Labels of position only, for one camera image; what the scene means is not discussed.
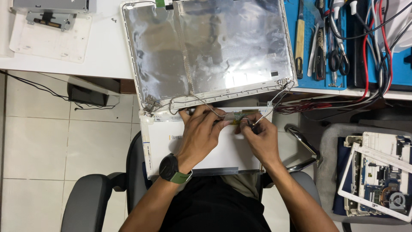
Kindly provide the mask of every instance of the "grey chair seat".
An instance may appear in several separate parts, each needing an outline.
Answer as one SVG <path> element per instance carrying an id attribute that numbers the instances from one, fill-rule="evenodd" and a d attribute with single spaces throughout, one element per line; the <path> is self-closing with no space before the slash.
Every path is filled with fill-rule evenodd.
<path id="1" fill-rule="evenodd" d="M 379 128 L 370 125 L 354 123 L 331 124 L 323 132 L 320 144 L 320 159 L 316 170 L 316 188 L 318 189 L 322 207 L 330 218 L 343 223 L 361 223 L 377 225 L 406 225 L 408 222 L 394 218 L 377 218 L 370 216 L 347 217 L 333 213 L 333 201 L 337 190 L 336 162 L 337 162 L 337 140 L 338 137 L 359 135 L 363 132 L 385 133 L 393 135 L 412 136 L 412 134 L 400 130 Z"/>

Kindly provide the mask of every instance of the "black office chair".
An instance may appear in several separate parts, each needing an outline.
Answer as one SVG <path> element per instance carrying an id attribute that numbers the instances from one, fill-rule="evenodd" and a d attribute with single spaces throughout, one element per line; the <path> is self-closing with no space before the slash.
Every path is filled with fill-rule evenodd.
<path id="1" fill-rule="evenodd" d="M 130 143 L 126 173 L 112 173 L 107 176 L 91 174 L 76 182 L 64 210 L 61 231 L 100 232 L 112 189 L 117 192 L 126 191 L 127 211 L 130 213 L 151 185 L 151 181 L 144 177 L 146 175 L 144 161 L 143 143 L 139 132 Z M 311 158 L 288 170 L 320 204 L 321 201 L 312 178 L 301 172 L 302 169 L 315 162 L 316 159 Z M 261 200 L 263 187 L 272 187 L 273 183 L 267 173 L 258 175 L 258 177 L 257 189 Z"/>

